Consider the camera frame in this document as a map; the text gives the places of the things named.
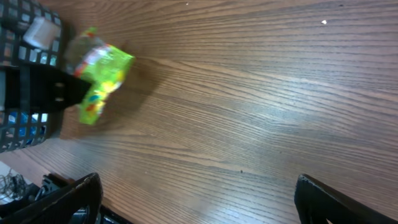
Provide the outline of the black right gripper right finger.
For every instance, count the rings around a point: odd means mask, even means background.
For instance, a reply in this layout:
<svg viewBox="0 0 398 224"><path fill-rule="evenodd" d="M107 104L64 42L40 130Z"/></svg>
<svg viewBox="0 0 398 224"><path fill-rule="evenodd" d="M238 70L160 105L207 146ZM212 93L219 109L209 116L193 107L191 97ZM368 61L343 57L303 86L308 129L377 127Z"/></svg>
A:
<svg viewBox="0 0 398 224"><path fill-rule="evenodd" d="M353 198L307 175L299 175L294 203L299 219L304 224L397 224Z"/></svg>

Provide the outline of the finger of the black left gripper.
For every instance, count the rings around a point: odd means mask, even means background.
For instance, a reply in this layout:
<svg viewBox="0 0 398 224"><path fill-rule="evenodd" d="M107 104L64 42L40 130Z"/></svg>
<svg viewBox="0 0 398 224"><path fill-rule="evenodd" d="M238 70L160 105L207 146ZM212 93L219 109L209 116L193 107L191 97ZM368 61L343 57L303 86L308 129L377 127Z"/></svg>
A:
<svg viewBox="0 0 398 224"><path fill-rule="evenodd" d="M4 67L4 108L56 113L83 101L91 83L50 65Z"/></svg>

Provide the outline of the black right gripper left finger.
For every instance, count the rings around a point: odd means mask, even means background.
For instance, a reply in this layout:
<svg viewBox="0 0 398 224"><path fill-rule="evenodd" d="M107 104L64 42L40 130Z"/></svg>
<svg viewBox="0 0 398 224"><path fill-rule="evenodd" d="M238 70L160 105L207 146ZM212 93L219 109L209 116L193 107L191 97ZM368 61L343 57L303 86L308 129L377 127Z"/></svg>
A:
<svg viewBox="0 0 398 224"><path fill-rule="evenodd" d="M103 198L97 173L88 174L48 196L6 215L3 224L69 223L79 209L86 208L84 223L96 223Z"/></svg>

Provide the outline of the blue snack packet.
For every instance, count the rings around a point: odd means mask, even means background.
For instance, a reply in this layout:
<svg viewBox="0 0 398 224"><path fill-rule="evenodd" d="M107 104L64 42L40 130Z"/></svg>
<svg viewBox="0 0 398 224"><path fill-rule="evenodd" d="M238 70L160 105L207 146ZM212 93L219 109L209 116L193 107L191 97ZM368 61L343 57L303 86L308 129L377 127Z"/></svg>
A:
<svg viewBox="0 0 398 224"><path fill-rule="evenodd" d="M47 113L11 112L5 128L8 149L30 147L45 141Z"/></svg>

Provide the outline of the green snack bag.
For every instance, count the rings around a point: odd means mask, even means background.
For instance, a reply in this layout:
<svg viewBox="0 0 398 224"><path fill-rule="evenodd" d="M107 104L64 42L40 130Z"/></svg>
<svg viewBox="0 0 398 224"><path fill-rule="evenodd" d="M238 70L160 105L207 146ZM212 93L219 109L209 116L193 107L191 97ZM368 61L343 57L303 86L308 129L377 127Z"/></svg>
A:
<svg viewBox="0 0 398 224"><path fill-rule="evenodd" d="M71 40L64 57L72 75L91 84L79 104L80 122L95 124L108 96L124 83L136 58L101 40L94 27Z"/></svg>

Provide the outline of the white tube gold cap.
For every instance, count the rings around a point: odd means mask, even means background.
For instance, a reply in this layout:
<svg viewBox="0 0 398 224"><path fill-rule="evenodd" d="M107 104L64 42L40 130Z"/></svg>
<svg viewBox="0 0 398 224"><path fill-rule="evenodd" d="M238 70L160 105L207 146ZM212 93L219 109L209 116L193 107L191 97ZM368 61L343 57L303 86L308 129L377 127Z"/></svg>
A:
<svg viewBox="0 0 398 224"><path fill-rule="evenodd" d="M50 20L44 17L35 17L22 36L22 40L35 48L48 50L60 31L60 26Z"/></svg>

